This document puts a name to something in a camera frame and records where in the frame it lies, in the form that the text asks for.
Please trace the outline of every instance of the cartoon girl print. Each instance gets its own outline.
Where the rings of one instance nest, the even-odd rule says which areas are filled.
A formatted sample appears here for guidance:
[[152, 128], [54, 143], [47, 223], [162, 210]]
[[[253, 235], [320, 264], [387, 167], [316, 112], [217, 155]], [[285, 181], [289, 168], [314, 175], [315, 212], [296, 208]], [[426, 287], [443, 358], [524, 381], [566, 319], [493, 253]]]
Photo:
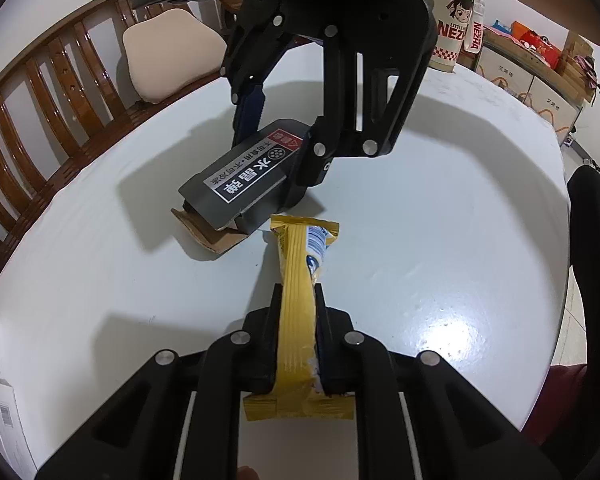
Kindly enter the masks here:
[[474, 7], [473, 0], [451, 0], [446, 6], [451, 9], [451, 17], [458, 20], [460, 23], [469, 23], [471, 9]]

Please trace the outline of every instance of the white wall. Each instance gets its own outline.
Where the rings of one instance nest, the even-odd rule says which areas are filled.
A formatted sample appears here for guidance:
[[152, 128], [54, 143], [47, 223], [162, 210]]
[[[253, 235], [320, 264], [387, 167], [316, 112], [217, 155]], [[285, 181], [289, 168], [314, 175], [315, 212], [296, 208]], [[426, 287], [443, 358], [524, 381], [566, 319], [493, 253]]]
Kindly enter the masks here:
[[[485, 24], [493, 25], [495, 20], [500, 20], [504, 25], [510, 25], [514, 20], [518, 20], [520, 23], [524, 23], [527, 27], [535, 30], [538, 34], [548, 37], [555, 46], [559, 48], [564, 46], [568, 30], [519, 1], [484, 1], [486, 4], [484, 13]], [[596, 73], [600, 82], [600, 46], [595, 44], [592, 44], [592, 46], [593, 57], [596, 60]], [[586, 102], [585, 105], [586, 108], [584, 108], [576, 121], [577, 131], [574, 137], [600, 166], [600, 94], [597, 95], [592, 107]]]

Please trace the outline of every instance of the red cloth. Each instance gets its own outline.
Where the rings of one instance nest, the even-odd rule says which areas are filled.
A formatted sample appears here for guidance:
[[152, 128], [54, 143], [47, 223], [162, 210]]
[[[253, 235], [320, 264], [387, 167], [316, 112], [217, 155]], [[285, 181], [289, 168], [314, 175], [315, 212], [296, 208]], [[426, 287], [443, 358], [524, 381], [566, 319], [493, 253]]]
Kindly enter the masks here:
[[549, 368], [522, 433], [540, 446], [573, 409], [586, 372], [586, 364]]

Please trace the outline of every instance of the barcode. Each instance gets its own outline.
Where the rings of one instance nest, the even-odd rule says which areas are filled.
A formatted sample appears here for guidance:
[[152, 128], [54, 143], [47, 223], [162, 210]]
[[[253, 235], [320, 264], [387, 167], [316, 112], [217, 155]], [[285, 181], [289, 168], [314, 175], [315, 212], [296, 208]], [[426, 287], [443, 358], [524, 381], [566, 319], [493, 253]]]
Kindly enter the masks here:
[[11, 420], [11, 413], [9, 412], [9, 407], [4, 404], [0, 405], [0, 414], [2, 415], [2, 421], [5, 426], [9, 426], [13, 428], [13, 421]]
[[309, 225], [306, 228], [306, 250], [309, 254], [318, 259], [318, 264], [322, 264], [324, 251], [327, 250], [327, 229], [319, 226]]

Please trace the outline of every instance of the cardboard box flap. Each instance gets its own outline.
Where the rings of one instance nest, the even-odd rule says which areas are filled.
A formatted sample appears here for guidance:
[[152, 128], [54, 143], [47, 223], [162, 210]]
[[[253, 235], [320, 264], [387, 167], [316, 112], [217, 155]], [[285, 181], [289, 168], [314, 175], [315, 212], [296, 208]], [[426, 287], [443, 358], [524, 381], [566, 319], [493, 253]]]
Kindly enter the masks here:
[[173, 215], [182, 222], [187, 231], [196, 239], [196, 241], [214, 254], [222, 254], [243, 241], [248, 235], [227, 227], [216, 231], [205, 221], [199, 213], [190, 209], [187, 211], [178, 211], [171, 209]]

